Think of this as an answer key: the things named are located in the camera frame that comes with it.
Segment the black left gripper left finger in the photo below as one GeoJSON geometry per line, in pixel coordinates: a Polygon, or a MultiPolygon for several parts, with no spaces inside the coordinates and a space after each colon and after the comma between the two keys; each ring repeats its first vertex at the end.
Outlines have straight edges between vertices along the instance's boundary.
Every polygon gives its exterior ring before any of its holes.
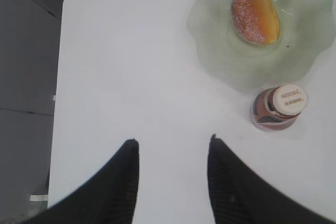
{"type": "Polygon", "coordinates": [[[27,223],[132,223],[139,185],[139,144],[127,140],[86,183],[27,223]]]}

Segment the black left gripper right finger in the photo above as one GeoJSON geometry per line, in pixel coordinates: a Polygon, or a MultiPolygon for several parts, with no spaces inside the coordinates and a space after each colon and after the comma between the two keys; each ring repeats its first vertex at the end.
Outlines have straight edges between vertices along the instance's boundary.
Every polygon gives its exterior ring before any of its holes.
{"type": "Polygon", "coordinates": [[[264,181],[216,135],[209,142],[207,180],[216,223],[332,223],[264,181]]]}

